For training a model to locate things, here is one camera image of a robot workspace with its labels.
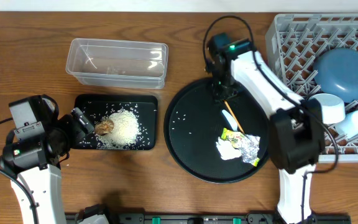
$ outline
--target plastic bin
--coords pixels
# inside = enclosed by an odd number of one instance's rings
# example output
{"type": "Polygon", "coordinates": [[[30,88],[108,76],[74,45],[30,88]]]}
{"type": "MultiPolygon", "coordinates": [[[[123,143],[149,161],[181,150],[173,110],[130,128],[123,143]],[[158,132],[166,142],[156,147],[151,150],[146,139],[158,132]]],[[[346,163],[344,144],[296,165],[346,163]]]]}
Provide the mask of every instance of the plastic bin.
{"type": "Polygon", "coordinates": [[[168,46],[125,40],[73,40],[66,72],[84,85],[161,89],[168,46]]]}
{"type": "MultiPolygon", "coordinates": [[[[335,48],[358,50],[358,14],[279,14],[265,39],[269,67],[294,92],[310,97],[320,92],[313,80],[318,71],[312,64],[321,54],[335,48]]],[[[346,112],[357,104],[346,105],[346,112]]],[[[340,143],[339,161],[358,162],[358,135],[348,140],[335,136],[340,143]]],[[[320,162],[334,160],[334,147],[327,135],[326,144],[320,162]]]]}

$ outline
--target black plate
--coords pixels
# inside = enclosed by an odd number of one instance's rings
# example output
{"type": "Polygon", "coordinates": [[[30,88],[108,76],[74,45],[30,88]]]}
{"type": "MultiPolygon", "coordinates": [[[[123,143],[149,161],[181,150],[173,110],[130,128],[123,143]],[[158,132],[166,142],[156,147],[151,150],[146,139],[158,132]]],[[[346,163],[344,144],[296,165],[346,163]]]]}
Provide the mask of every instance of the black plate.
{"type": "Polygon", "coordinates": [[[221,159],[216,141],[223,128],[231,129],[211,94],[212,79],[198,80],[179,91],[170,103],[164,121],[168,149],[191,175],[214,183],[244,180],[256,173],[267,161],[268,122],[265,113],[248,91],[228,100],[246,134],[260,136],[257,167],[241,158],[221,159]]]}
{"type": "MultiPolygon", "coordinates": [[[[117,95],[97,95],[84,94],[77,96],[74,107],[78,107],[96,124],[102,120],[103,116],[110,115],[113,109],[117,111],[121,108],[131,111],[136,110],[135,115],[139,115],[138,123],[140,125],[141,136],[144,141],[138,141],[133,146],[122,148],[123,150],[150,150],[155,145],[157,108],[158,101],[154,96],[117,96],[117,95]]],[[[99,141],[96,140],[95,134],[90,134],[84,138],[86,144],[77,144],[75,149],[97,149],[99,141]]]]}

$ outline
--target wooden table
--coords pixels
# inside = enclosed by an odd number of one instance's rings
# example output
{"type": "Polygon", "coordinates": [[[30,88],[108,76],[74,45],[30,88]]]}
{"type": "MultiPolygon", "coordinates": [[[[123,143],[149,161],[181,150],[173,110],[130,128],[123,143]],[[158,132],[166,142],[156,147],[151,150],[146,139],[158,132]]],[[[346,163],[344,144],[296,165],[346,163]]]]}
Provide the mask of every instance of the wooden table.
{"type": "MultiPolygon", "coordinates": [[[[206,28],[222,14],[128,12],[0,12],[0,120],[11,116],[8,103],[48,94],[60,113],[83,93],[140,94],[158,98],[157,144],[151,151],[72,150],[62,167],[66,212],[106,203],[117,212],[246,213],[273,210],[279,198],[278,170],[269,161],[253,177],[235,184],[209,184],[192,177],[171,157],[163,117],[184,86],[207,77],[201,52],[206,28]],[[65,71],[76,37],[163,42],[169,46],[168,75],[162,90],[86,86],[65,71]]],[[[266,58],[264,35],[275,14],[239,14],[253,28],[266,58]]],[[[218,23],[213,33],[246,31],[236,21],[218,23]]],[[[0,125],[0,155],[12,121],[0,125]]],[[[327,166],[319,165],[318,169],[327,166]]],[[[319,213],[349,213],[358,223],[358,164],[341,164],[329,175],[315,175],[311,206],[319,213]]],[[[0,175],[0,223],[22,223],[9,181],[0,175]]]]}

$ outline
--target dish rack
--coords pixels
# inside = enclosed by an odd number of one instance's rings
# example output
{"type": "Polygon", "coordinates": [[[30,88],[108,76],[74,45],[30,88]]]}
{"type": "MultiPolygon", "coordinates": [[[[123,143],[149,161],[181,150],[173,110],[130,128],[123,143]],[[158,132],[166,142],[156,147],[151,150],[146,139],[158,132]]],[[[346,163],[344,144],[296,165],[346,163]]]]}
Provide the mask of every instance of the dish rack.
{"type": "MultiPolygon", "coordinates": [[[[308,98],[321,92],[313,78],[313,62],[336,48],[358,51],[358,14],[278,14],[265,36],[269,67],[294,92],[308,98]]],[[[346,105],[346,113],[357,101],[346,105]]],[[[340,162],[358,162],[358,135],[346,140],[333,125],[329,130],[339,146],[340,162]]],[[[319,162],[334,161],[334,147],[325,134],[326,150],[319,162]]]]}

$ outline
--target green tape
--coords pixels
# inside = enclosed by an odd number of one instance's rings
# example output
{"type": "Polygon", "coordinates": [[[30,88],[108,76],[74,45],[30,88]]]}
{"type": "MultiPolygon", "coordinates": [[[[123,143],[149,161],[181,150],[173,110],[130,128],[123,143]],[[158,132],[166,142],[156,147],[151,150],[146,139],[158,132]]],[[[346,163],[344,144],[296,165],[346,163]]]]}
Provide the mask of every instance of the green tape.
{"type": "Polygon", "coordinates": [[[241,224],[241,218],[233,218],[233,224],[241,224]]]}
{"type": "Polygon", "coordinates": [[[153,217],[152,224],[161,224],[161,218],[153,217]]]}

